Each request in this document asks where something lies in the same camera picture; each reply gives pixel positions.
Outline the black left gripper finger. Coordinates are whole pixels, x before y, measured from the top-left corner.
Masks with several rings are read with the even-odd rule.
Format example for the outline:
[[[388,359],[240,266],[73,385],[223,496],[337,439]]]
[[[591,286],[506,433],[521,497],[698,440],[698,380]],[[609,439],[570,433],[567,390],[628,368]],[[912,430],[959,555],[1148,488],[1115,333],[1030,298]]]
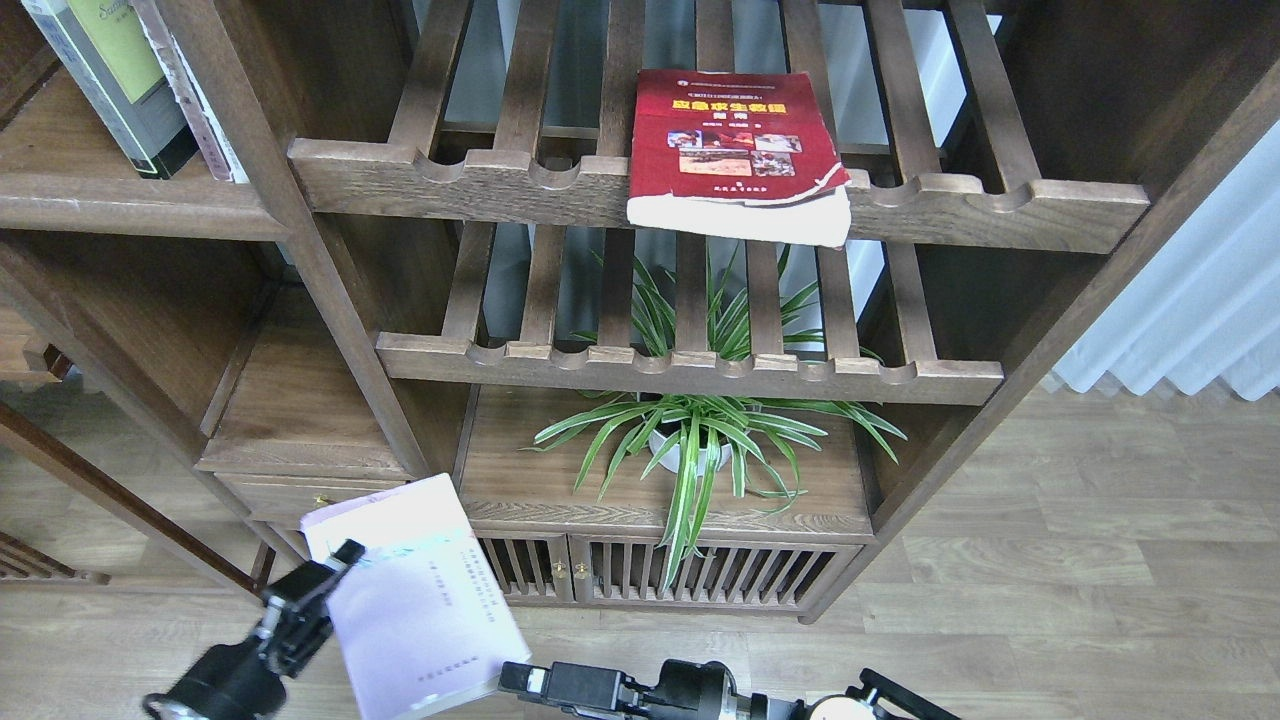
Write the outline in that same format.
[[[328,598],[365,552],[347,539],[324,561],[307,561],[264,591],[259,657],[269,671],[296,678],[306,667],[333,633]]]

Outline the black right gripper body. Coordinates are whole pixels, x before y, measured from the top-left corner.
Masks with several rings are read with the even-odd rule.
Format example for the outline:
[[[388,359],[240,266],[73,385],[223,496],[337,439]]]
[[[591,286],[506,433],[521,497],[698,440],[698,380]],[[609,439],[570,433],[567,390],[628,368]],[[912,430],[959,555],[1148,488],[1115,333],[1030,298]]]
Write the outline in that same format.
[[[804,719],[801,701],[739,694],[733,674],[718,661],[668,659],[650,688],[652,719]]]

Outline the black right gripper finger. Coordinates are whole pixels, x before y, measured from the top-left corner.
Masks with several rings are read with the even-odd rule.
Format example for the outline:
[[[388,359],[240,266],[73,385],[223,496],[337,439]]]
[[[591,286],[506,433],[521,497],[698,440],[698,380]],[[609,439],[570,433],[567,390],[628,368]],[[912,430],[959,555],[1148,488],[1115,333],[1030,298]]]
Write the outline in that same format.
[[[506,662],[499,689],[522,701],[591,719],[654,719],[643,694],[649,688],[608,667],[554,662],[550,667]]]

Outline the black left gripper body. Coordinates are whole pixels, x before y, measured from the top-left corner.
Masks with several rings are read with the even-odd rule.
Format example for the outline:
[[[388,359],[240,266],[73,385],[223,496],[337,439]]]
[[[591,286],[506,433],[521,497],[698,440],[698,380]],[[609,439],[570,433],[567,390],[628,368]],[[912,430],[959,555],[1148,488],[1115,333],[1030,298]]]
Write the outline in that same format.
[[[273,719],[285,702],[282,675],[301,661],[269,653],[256,641],[215,644],[166,693],[150,693],[141,707],[152,719]]]

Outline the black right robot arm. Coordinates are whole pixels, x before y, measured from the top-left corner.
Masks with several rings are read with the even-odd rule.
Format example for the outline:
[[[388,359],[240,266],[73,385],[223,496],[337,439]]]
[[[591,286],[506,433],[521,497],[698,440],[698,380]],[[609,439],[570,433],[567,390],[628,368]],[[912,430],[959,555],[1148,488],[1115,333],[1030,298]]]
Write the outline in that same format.
[[[718,661],[668,659],[655,685],[614,669],[554,662],[549,667],[507,662],[500,691],[522,701],[593,719],[951,719],[952,714],[900,684],[861,670],[860,685],[813,703],[765,694],[740,694],[733,674]]]

